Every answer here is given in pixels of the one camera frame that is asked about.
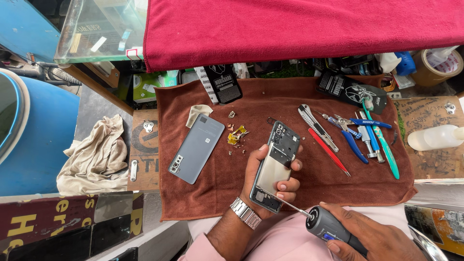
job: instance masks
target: pink sleeve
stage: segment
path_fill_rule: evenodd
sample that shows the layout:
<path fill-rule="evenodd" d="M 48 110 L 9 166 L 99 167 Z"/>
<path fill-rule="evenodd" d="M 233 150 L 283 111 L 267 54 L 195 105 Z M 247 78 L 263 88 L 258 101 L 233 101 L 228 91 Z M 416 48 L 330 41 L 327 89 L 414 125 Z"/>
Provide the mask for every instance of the pink sleeve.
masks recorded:
<path fill-rule="evenodd" d="M 178 259 L 178 261 L 197 260 L 226 261 L 221 255 L 219 255 L 216 249 L 214 249 L 205 234 L 200 234 L 187 250 L 187 253 Z"/>

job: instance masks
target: hand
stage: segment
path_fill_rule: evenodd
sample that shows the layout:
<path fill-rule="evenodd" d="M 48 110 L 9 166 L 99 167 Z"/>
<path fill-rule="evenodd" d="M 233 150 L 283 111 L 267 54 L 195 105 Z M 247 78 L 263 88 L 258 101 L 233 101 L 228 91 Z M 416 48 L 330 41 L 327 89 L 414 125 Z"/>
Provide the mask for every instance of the hand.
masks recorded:
<path fill-rule="evenodd" d="M 367 249 L 367 260 L 426 261 L 424 254 L 399 228 L 382 225 L 354 210 L 321 202 L 343 226 L 355 235 Z M 327 247 L 343 261 L 366 261 L 347 243 L 339 240 L 327 241 Z"/>
<path fill-rule="evenodd" d="M 269 210 L 253 203 L 250 200 L 250 192 L 255 182 L 256 174 L 259 169 L 259 164 L 263 160 L 267 152 L 269 151 L 269 146 L 264 144 L 258 150 L 254 150 L 250 153 L 248 158 L 248 164 L 246 165 L 245 170 L 245 184 L 243 185 L 242 193 L 240 194 L 240 199 L 250 207 L 261 219 L 266 219 L 271 217 L 274 213 Z M 303 147 L 300 145 L 298 148 L 298 153 L 303 151 Z M 303 164 L 300 160 L 295 159 L 291 163 L 291 168 L 294 171 L 299 171 L 303 167 Z M 295 191 L 300 187 L 300 182 L 297 179 L 290 178 L 288 181 L 279 181 L 277 183 L 277 189 L 279 190 L 276 195 L 279 198 L 287 201 L 288 203 L 293 202 L 296 197 Z"/>

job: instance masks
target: blue pliers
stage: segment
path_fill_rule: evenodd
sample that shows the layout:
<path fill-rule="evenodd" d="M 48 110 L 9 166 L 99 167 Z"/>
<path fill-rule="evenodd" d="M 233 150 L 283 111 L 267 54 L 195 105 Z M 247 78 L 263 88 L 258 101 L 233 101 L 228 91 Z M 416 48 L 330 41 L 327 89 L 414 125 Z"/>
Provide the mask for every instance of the blue pliers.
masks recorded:
<path fill-rule="evenodd" d="M 377 125 L 379 127 L 385 127 L 388 129 L 391 129 L 392 126 L 380 121 L 374 121 L 374 120 L 365 120 L 365 119 L 355 119 L 355 118 L 350 118 L 349 120 L 343 119 L 342 117 L 334 114 L 335 118 L 337 119 L 337 123 L 342 127 L 342 134 L 345 136 L 345 139 L 347 140 L 351 150 L 356 154 L 356 156 L 365 164 L 368 164 L 369 161 L 366 159 L 366 157 L 363 156 L 361 151 L 359 150 L 358 146 L 354 142 L 353 136 L 349 133 L 349 128 L 347 125 L 355 124 L 355 125 Z"/>

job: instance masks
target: beige cloth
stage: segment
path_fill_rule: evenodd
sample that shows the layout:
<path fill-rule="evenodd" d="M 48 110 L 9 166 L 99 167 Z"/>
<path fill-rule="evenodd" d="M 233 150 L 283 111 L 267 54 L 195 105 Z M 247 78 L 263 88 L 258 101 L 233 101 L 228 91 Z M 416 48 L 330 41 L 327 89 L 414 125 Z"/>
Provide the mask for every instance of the beige cloth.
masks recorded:
<path fill-rule="evenodd" d="M 74 141 L 64 151 L 69 159 L 57 177 L 60 194 L 74 196 L 127 190 L 128 171 L 112 174 L 127 167 L 124 162 L 127 147 L 120 135 L 122 118 L 103 117 L 98 121 L 90 136 L 82 142 Z"/>
<path fill-rule="evenodd" d="M 203 113 L 206 116 L 209 116 L 213 112 L 210 106 L 200 104 L 200 105 L 194 105 L 190 107 L 190 113 L 188 114 L 188 120 L 187 123 L 185 124 L 186 127 L 191 128 L 193 123 L 198 117 L 198 114 Z"/>

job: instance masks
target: blue bottle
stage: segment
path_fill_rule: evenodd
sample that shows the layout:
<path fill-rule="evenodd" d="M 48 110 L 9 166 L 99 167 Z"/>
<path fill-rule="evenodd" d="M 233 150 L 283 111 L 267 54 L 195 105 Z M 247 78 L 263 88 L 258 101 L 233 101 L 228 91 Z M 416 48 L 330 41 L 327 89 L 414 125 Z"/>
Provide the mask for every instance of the blue bottle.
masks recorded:
<path fill-rule="evenodd" d="M 412 60 L 409 52 L 395 52 L 397 58 L 401 58 L 401 62 L 396 66 L 396 73 L 400 76 L 406 76 L 416 72 L 416 65 Z"/>

